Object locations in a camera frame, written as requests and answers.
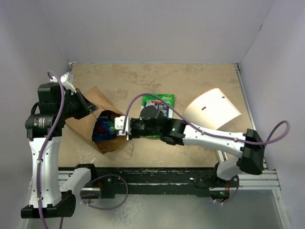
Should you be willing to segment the brown paper bag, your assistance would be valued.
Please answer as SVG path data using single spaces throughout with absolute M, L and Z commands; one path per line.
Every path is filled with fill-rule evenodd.
M 80 120 L 67 119 L 67 127 L 102 154 L 122 149 L 127 140 L 117 136 L 114 119 L 123 113 L 96 86 L 85 94 L 85 98 L 98 106 L 98 110 Z

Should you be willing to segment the blue snack packet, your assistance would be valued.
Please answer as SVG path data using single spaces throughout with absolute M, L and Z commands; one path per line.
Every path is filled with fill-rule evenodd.
M 109 115 L 99 116 L 93 128 L 92 141 L 107 141 L 116 137 L 114 120 Z

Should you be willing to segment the green Chuba cassava chips bag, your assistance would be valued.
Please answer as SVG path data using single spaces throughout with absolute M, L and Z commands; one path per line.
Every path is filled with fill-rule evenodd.
M 172 102 L 174 95 L 171 94 L 147 94 L 143 96 L 139 118 L 140 132 L 145 137 L 161 137 L 164 135 L 168 118 L 172 118 Z

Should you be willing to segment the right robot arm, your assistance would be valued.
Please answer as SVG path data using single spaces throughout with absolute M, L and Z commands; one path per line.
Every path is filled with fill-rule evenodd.
M 124 118 L 123 132 L 129 139 L 158 135 L 168 145 L 202 146 L 231 154 L 232 158 L 215 166 L 212 182 L 218 187 L 238 174 L 263 172 L 264 146 L 253 129 L 245 133 L 212 130 L 184 119 L 167 118 L 154 106 L 148 106 L 141 111 L 140 118 Z

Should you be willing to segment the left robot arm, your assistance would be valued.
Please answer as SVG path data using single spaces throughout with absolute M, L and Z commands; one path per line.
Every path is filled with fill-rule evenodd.
M 31 198 L 21 209 L 23 219 L 71 217 L 80 184 L 93 187 L 98 175 L 90 167 L 78 168 L 63 187 L 59 185 L 59 149 L 62 130 L 69 118 L 82 119 L 98 107 L 78 88 L 45 83 L 38 88 L 38 102 L 25 122 L 32 156 Z

